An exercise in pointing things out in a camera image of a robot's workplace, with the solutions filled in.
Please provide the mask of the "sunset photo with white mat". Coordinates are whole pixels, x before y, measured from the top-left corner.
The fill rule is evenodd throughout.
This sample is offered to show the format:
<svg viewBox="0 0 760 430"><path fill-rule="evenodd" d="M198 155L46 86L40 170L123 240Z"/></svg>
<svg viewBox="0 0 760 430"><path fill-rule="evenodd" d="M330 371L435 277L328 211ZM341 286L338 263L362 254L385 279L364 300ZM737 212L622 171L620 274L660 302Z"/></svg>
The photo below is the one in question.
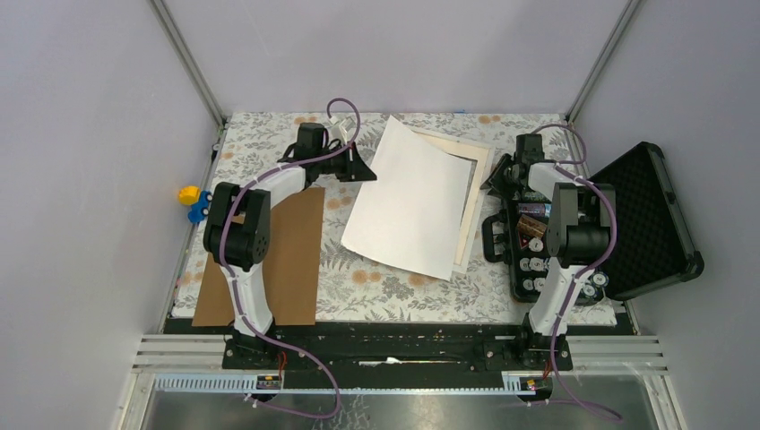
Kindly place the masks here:
<svg viewBox="0 0 760 430"><path fill-rule="evenodd" d="M429 277L453 274L471 161L389 117L341 237L348 250Z"/></svg>

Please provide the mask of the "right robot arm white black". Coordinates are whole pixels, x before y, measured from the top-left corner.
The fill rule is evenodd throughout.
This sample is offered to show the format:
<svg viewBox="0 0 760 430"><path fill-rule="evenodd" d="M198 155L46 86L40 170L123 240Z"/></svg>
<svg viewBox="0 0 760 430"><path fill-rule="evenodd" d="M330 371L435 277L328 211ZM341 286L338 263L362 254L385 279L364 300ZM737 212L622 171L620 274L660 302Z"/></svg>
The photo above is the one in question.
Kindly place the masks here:
<svg viewBox="0 0 760 430"><path fill-rule="evenodd" d="M513 340L484 348L487 362L501 359L507 368L539 369L561 361L569 369L571 363L562 356L567 351L566 316L616 245L615 188L596 185L546 159L541 135L524 133L516 138L515 153L497 162L482 189L504 205L481 227L486 260L517 271L528 255L520 239L536 238L543 248L531 256L544 267L537 301Z"/></svg>

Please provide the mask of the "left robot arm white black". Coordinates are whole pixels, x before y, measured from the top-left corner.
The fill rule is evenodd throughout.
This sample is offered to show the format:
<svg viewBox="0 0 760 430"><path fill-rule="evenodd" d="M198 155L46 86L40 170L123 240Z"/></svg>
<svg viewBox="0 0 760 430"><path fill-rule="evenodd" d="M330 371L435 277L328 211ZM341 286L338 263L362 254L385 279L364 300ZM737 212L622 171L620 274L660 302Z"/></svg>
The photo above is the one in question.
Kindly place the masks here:
<svg viewBox="0 0 760 430"><path fill-rule="evenodd" d="M226 272L233 327L250 336L243 354L255 367L272 365L278 348L303 351L267 334L274 318L265 295L263 260L271 244L272 209L322 175L341 182L375 181L376 174L358 153L356 138L339 126L303 123L274 167L246 185L220 182L212 191L203 247Z"/></svg>

